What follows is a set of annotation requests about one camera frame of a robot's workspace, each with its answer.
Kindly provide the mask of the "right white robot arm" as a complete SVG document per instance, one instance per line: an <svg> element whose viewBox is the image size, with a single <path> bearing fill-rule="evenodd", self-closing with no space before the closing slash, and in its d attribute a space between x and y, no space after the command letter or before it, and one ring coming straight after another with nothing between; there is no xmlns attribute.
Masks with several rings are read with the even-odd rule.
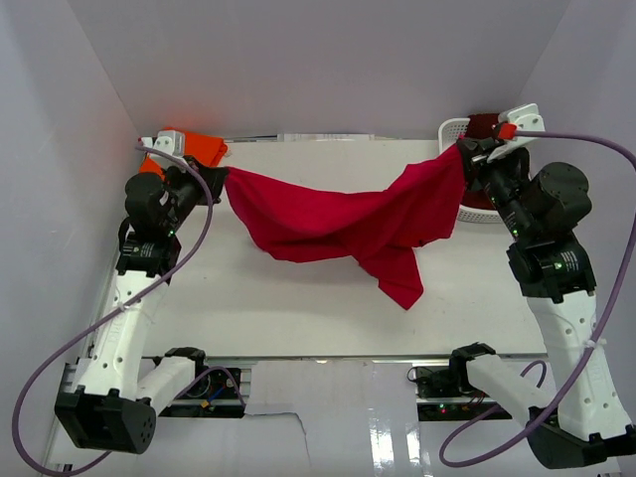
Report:
<svg viewBox="0 0 636 477"><path fill-rule="evenodd" d="M526 149L496 157L496 146L492 139L457 141L468 183L485 191L512 236L509 265L539 324L557 391L534 387L482 343L453 351L450 387L464 397L481 391L492 398L548 469L631 455L635 426L600 341L608 316L596 309L592 265L574 233L591 209L587 179L562 162L531 174Z"/></svg>

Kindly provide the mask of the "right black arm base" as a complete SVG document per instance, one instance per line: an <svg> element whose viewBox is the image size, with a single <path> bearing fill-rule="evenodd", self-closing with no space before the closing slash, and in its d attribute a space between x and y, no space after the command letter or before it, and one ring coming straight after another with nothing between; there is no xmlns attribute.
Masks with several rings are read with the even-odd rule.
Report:
<svg viewBox="0 0 636 477"><path fill-rule="evenodd" d="M411 367L406 379L415 385L420 422L464 422L483 413L485 419L511 419L483 392L462 392L451 379L448 368Z"/></svg>

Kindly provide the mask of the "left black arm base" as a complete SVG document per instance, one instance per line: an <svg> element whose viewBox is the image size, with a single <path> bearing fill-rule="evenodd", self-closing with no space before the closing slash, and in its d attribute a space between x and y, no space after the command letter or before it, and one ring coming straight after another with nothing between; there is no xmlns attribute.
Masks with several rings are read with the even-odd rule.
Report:
<svg viewBox="0 0 636 477"><path fill-rule="evenodd" d="M247 401L249 382L242 380L241 368L230 367L227 372L214 370L190 391L166 407L161 417L173 418L242 418Z"/></svg>

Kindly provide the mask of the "bright red t shirt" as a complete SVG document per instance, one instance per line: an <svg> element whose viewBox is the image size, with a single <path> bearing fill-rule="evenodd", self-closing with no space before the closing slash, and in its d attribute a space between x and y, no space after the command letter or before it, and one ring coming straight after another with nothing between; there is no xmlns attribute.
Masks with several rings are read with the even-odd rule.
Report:
<svg viewBox="0 0 636 477"><path fill-rule="evenodd" d="M451 146L379 192L314 190L231 168L230 205L257 247L296 263L352 257L402 309L424 292L415 249L451 237L465 191Z"/></svg>

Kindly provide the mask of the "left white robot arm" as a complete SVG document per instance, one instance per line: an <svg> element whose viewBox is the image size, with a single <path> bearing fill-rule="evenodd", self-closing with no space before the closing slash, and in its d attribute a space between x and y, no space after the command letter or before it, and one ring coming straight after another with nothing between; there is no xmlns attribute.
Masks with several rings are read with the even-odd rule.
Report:
<svg viewBox="0 0 636 477"><path fill-rule="evenodd" d="M59 393L55 403L56 417L76 447L141 454L158 415L174 398L208 389L210 372L196 348L170 350L145 376L139 370L178 262L177 231L196 206L219 202L228 176L226 167L206 167L188 157L162 173L139 172L127 181L127 216L111 290L115 315L100 326L75 388Z"/></svg>

